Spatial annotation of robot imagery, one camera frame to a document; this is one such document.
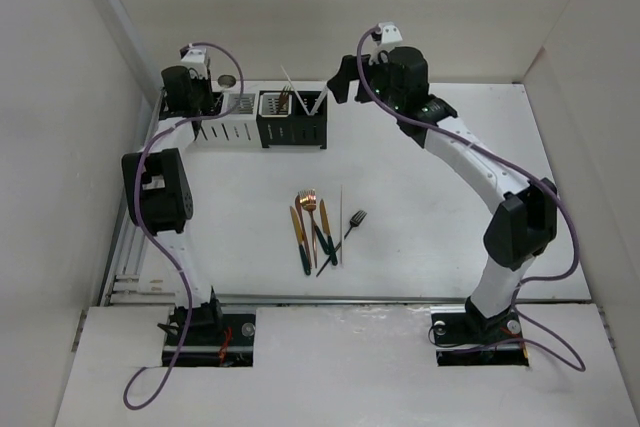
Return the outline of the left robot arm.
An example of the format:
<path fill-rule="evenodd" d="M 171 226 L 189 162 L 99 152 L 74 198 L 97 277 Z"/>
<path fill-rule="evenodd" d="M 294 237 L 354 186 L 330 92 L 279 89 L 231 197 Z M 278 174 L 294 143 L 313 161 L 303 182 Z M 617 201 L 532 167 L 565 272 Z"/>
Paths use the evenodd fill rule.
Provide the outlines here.
<path fill-rule="evenodd" d="M 160 329 L 171 345 L 214 346 L 225 330 L 220 303 L 201 272 L 189 231 L 194 201 L 182 156 L 213 106 L 210 78 L 185 65 L 161 72 L 158 124 L 150 143 L 121 159 L 131 220 L 166 258 L 175 307 Z"/>

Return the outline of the small copper fork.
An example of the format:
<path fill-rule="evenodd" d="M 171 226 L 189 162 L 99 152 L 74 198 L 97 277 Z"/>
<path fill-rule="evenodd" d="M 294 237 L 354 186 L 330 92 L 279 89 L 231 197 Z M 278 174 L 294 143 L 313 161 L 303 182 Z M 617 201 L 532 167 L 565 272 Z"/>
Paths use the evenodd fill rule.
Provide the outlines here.
<path fill-rule="evenodd" d="M 289 99 L 291 95 L 291 87 L 285 86 L 278 97 L 278 110 L 287 110 L 289 105 Z"/>

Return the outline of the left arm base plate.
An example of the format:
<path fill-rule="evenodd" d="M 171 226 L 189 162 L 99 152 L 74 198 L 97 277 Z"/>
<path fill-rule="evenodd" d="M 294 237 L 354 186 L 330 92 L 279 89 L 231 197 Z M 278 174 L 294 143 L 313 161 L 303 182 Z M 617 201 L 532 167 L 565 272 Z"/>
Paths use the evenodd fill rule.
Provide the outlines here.
<path fill-rule="evenodd" d="M 256 315 L 195 308 L 176 367 L 251 367 Z"/>

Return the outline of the copper spoon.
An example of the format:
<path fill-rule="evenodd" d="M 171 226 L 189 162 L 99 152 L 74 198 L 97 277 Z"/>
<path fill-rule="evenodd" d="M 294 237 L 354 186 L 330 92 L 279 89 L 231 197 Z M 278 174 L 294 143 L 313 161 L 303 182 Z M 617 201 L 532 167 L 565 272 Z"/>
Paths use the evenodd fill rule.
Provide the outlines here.
<path fill-rule="evenodd" d="M 230 74 L 223 74 L 217 78 L 217 83 L 221 88 L 232 88 L 237 84 L 237 78 Z"/>

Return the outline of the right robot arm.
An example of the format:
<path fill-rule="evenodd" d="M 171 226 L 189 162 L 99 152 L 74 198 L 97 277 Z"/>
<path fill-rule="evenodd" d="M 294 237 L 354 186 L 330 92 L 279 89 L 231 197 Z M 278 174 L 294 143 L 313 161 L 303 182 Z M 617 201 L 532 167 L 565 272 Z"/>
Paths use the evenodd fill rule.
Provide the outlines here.
<path fill-rule="evenodd" d="M 347 101 L 358 81 L 356 101 L 379 100 L 392 109 L 399 129 L 419 147 L 446 163 L 481 198 L 492 215 L 484 233 L 487 262 L 479 284 L 466 299 L 462 341 L 485 343 L 510 313 L 513 293 L 535 258 L 557 235 L 555 185 L 534 183 L 482 154 L 481 142 L 457 111 L 432 94 L 428 63 L 414 47 L 369 56 L 346 55 L 327 85 L 337 103 Z"/>

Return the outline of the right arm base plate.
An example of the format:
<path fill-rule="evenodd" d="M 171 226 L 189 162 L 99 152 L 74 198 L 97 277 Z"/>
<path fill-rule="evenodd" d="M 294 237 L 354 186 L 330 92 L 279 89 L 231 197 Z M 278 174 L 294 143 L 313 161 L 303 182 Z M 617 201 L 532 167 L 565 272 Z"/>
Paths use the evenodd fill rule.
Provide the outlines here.
<path fill-rule="evenodd" d="M 483 333 L 472 329 L 464 312 L 432 313 L 431 320 L 429 337 L 436 347 L 439 367 L 529 366 L 523 343 L 504 343 L 486 348 L 486 345 L 500 341 L 522 338 L 519 318 L 514 313 Z"/>

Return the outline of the copper chopstick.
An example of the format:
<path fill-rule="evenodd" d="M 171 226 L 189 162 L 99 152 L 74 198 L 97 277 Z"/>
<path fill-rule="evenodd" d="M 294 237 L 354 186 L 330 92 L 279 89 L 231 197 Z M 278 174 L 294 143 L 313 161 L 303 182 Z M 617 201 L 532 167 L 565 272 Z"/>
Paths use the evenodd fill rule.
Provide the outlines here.
<path fill-rule="evenodd" d="M 308 109 L 304 99 L 302 98 L 302 96 L 299 93 L 299 91 L 296 89 L 291 77 L 289 76 L 289 74 L 287 73 L 286 69 L 284 68 L 284 66 L 282 64 L 280 65 L 280 69 L 281 69 L 282 73 L 284 74 L 284 76 L 285 76 L 285 78 L 286 78 L 286 80 L 287 80 L 287 82 L 289 84 L 289 87 L 291 88 L 291 90 L 295 94 L 296 98 L 298 99 L 298 101 L 299 101 L 301 107 L 303 108 L 305 114 L 307 116 L 311 116 L 310 110 Z"/>

